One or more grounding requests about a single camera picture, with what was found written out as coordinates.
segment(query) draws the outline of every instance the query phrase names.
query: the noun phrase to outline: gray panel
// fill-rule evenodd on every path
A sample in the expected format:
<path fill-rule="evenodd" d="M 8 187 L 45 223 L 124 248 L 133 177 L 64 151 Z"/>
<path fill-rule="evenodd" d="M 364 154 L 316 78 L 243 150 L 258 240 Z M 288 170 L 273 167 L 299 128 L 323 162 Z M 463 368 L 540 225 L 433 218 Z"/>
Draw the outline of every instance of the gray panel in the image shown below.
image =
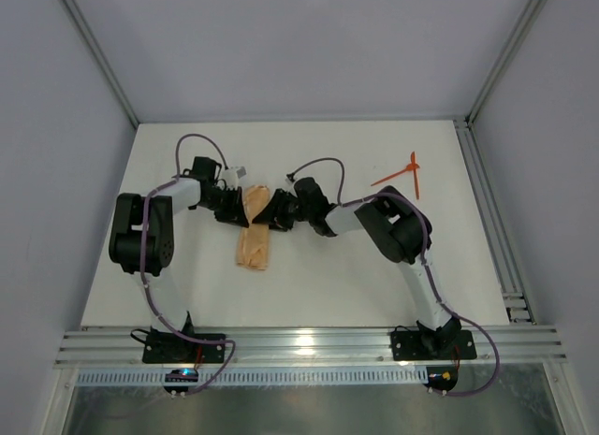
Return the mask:
<path fill-rule="evenodd" d="M 462 389 L 487 366 L 462 367 Z M 106 414 L 126 414 L 109 420 Z M 212 389 L 170 399 L 162 389 L 78 388 L 65 435 L 154 434 L 562 434 L 542 366 L 506 366 L 474 399 L 440 398 L 422 385 Z"/>
<path fill-rule="evenodd" d="M 0 0 L 2 433 L 34 433 L 133 128 L 58 0 Z"/>
<path fill-rule="evenodd" d="M 475 122 L 539 323 L 599 408 L 599 0 L 548 0 Z"/>
<path fill-rule="evenodd" d="M 143 122 L 464 115 L 527 0 L 77 0 Z"/>

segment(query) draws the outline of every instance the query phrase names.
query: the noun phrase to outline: orange cloth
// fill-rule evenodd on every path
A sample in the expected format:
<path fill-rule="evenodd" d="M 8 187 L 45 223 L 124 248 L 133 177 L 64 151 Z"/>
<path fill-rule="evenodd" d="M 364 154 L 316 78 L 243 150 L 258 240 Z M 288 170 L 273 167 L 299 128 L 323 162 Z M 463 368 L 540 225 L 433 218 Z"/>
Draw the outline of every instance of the orange cloth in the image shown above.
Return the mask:
<path fill-rule="evenodd" d="M 251 223 L 269 201 L 270 190 L 265 185 L 254 185 L 245 191 L 243 207 L 250 227 L 241 229 L 237 245 L 237 265 L 260 270 L 269 265 L 269 227 Z"/>

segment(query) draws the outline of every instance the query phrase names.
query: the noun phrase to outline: ventilation grille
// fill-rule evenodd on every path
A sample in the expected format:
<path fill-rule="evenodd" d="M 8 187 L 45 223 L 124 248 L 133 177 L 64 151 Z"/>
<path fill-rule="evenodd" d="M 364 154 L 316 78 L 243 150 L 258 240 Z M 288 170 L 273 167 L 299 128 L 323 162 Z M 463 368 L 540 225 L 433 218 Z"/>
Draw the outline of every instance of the ventilation grille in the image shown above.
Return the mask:
<path fill-rule="evenodd" d="M 171 370 L 83 370 L 77 386 L 161 386 Z M 216 369 L 200 369 L 198 384 L 212 377 Z M 425 384 L 426 367 L 353 368 L 247 368 L 225 370 L 211 387 L 297 386 L 351 384 Z M 194 383 L 168 384 L 193 386 Z"/>

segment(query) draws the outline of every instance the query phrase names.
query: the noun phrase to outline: orange object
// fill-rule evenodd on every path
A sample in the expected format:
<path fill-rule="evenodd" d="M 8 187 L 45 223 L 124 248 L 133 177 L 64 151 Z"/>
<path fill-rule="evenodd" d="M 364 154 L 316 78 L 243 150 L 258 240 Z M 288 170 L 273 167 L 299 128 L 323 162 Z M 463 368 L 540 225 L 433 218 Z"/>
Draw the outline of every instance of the orange object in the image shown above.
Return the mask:
<path fill-rule="evenodd" d="M 420 168 L 420 166 L 416 163 L 416 152 L 412 152 L 412 154 L 410 154 L 410 164 L 408 164 L 403 170 L 400 170 L 397 173 L 393 173 L 392 175 L 389 175 L 389 176 L 383 178 L 382 180 L 373 182 L 371 184 L 371 187 L 374 185 L 380 184 L 381 182 L 392 180 L 393 178 L 398 177 L 407 171 L 413 171 L 414 172 L 414 188 L 416 189 L 416 199 L 420 199 L 420 187 L 418 186 L 418 174 L 416 173 L 416 171 L 419 168 Z"/>

